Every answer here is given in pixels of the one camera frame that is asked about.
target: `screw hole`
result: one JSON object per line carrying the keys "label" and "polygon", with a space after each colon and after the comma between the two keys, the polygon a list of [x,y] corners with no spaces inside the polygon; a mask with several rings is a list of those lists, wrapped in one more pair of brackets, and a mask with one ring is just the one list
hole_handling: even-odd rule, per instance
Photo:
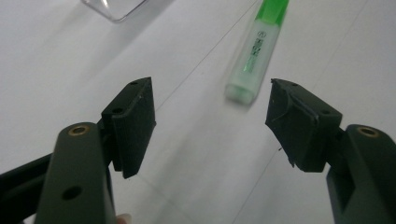
{"label": "screw hole", "polygon": [[371,128],[359,127],[358,131],[361,134],[366,135],[368,137],[378,137],[379,136],[379,133],[376,130],[371,129]]}
{"label": "screw hole", "polygon": [[119,114],[120,112],[122,112],[122,108],[113,109],[113,113],[115,113],[115,114]]}
{"label": "screw hole", "polygon": [[81,194],[81,192],[82,192],[82,188],[81,187],[74,186],[74,187],[72,187],[70,189],[65,190],[64,194],[62,195],[62,198],[65,201],[70,201],[70,200],[73,200],[73,199],[77,198],[78,195]]}
{"label": "screw hole", "polygon": [[80,125],[70,129],[69,135],[77,136],[87,133],[90,128],[87,125]]}

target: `highlighter cap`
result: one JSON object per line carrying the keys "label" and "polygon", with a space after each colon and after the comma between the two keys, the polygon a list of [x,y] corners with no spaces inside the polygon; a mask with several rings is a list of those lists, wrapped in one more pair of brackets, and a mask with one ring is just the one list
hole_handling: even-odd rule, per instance
{"label": "highlighter cap", "polygon": [[264,0],[256,16],[256,20],[269,24],[282,24],[289,0]]}

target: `white surface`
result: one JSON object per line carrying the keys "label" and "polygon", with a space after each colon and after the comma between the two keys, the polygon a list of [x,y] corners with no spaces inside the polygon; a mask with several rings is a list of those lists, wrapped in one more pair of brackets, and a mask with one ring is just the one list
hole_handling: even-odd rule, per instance
{"label": "white surface", "polygon": [[254,0],[149,0],[112,24],[79,1],[0,7],[0,173],[153,78],[158,125],[139,175],[113,174],[134,223],[332,223],[325,174],[292,169],[264,125],[270,78],[297,82],[396,138],[396,3],[294,0],[251,108],[224,99]]}

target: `black plastic part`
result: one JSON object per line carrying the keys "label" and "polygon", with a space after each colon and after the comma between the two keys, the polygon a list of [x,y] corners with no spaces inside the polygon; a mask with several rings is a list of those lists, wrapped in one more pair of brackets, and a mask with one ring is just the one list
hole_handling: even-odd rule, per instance
{"label": "black plastic part", "polygon": [[325,147],[334,137],[342,114],[303,87],[272,79],[273,87],[265,124],[289,157],[305,172],[322,172]]}
{"label": "black plastic part", "polygon": [[0,223],[18,223],[35,213],[50,156],[0,175]]}
{"label": "black plastic part", "polygon": [[116,223],[102,151],[96,124],[79,123],[59,133],[36,224]]}
{"label": "black plastic part", "polygon": [[349,125],[342,139],[349,177],[330,170],[336,223],[396,223],[396,145],[371,127]]}
{"label": "black plastic part", "polygon": [[102,112],[105,147],[124,178],[136,175],[155,127],[151,78],[129,83]]}

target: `highlighter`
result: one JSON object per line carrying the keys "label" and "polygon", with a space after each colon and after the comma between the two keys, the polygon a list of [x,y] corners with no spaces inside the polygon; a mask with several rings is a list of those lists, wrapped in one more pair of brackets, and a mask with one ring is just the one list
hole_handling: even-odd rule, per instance
{"label": "highlighter", "polygon": [[250,105],[256,98],[289,0],[264,0],[225,89],[227,98]]}

